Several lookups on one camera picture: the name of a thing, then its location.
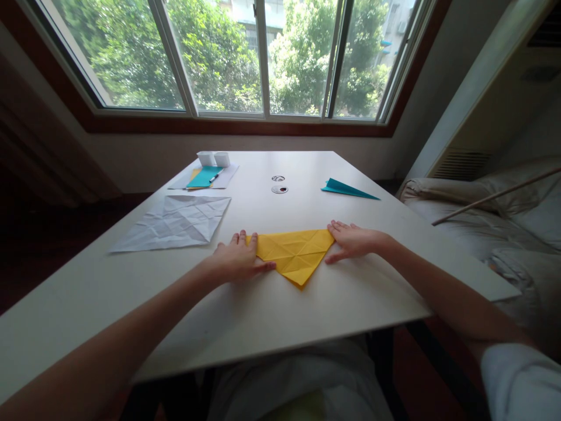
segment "white sofa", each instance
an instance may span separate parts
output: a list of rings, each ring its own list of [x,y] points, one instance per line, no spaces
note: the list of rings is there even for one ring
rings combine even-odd
[[[467,204],[561,167],[540,158],[472,182],[416,178],[400,200],[433,222]],[[561,358],[561,173],[436,226],[516,286],[521,296],[497,303],[540,348]]]

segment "tree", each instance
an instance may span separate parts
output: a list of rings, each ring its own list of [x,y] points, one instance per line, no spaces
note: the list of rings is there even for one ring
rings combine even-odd
[[[183,107],[146,0],[55,5],[115,105]],[[206,0],[167,6],[198,107],[260,111],[259,66],[243,26]]]
[[[337,114],[371,116],[388,68],[381,50],[385,0],[355,0],[336,101]],[[53,0],[94,72],[118,106],[182,108],[146,0]],[[286,25],[270,45],[273,113],[318,115],[323,106],[337,0],[285,0]],[[199,109],[260,112],[257,55],[244,26],[218,2],[167,0]]]
[[[244,26],[207,0],[168,0],[167,6],[199,108],[262,111],[259,64]]]
[[[319,113],[335,27],[335,0],[288,0],[286,25],[271,44],[274,78],[271,110],[276,113]],[[384,0],[355,0],[339,81],[336,114],[370,116],[383,93],[388,68],[373,68],[381,51]]]

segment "teal paper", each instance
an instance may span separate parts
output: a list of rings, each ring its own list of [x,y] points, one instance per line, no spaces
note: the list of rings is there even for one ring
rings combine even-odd
[[[203,167],[187,187],[209,187],[212,184],[210,179],[220,171],[222,171],[222,167]]]
[[[380,200],[379,198],[375,197],[375,196],[371,196],[368,193],[364,193],[363,191],[360,191],[358,189],[355,189],[354,187],[348,186],[347,184],[343,184],[341,183],[341,181],[337,181],[334,180],[332,178],[329,179],[329,181],[327,181],[327,185],[322,189],[323,191],[330,191],[333,193],[341,193],[341,194],[348,194],[351,196],[359,196],[359,197],[364,197],[367,199],[375,199],[375,200]]]

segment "crumpled paper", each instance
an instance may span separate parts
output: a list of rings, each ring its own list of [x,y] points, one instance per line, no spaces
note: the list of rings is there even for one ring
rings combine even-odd
[[[109,252],[209,244],[230,200],[229,197],[166,196]]]

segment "white cup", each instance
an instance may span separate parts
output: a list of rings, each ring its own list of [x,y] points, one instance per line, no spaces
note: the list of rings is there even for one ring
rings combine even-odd
[[[197,154],[197,156],[199,157],[200,164],[203,167],[213,167],[216,165],[214,155],[211,151],[201,151]]]
[[[217,167],[226,168],[230,166],[230,156],[228,156],[228,152],[217,152],[214,154],[214,159],[216,159]]]

